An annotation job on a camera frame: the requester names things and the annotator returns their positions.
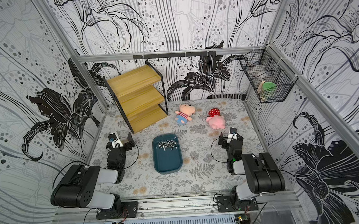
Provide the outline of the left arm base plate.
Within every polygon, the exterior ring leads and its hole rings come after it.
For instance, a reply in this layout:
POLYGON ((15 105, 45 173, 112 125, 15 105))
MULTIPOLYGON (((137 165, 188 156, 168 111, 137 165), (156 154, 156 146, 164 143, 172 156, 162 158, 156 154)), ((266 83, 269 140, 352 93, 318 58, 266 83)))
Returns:
POLYGON ((97 220, 105 219, 133 219, 137 216, 138 202, 129 201, 114 205, 111 209, 98 209, 96 214, 97 220))

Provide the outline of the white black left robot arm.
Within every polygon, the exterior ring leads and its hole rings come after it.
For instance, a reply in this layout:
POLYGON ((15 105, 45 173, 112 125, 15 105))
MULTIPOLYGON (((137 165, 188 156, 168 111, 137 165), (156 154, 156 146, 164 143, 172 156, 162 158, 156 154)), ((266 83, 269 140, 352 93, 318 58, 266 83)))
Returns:
POLYGON ((136 146, 132 134, 118 137, 108 135, 107 167, 86 164, 71 164, 59 183, 54 183, 51 204, 63 208, 93 208, 109 210, 120 207, 120 197, 116 194, 96 190, 97 184, 120 184, 124 178, 127 151, 136 146))

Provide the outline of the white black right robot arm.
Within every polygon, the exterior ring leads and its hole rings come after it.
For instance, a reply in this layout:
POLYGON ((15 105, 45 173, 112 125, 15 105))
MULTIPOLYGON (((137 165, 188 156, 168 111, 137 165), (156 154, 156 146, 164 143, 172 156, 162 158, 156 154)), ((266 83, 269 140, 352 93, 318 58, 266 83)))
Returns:
POLYGON ((257 155, 243 153, 243 137, 237 133, 236 128, 231 128, 227 137, 220 134, 218 145, 226 150, 226 164, 228 172, 233 175, 244 175, 246 182, 234 186, 231 191, 231 200, 249 201, 266 193, 284 191, 285 179, 269 153, 263 152, 257 155))

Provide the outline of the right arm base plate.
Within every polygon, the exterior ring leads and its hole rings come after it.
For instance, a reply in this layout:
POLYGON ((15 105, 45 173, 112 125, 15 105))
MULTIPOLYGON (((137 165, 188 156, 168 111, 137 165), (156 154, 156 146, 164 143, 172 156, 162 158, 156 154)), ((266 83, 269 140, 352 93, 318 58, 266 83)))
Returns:
POLYGON ((231 196, 216 196, 214 200, 220 213, 256 211, 259 209, 255 199, 241 201, 239 199, 233 200, 231 196))

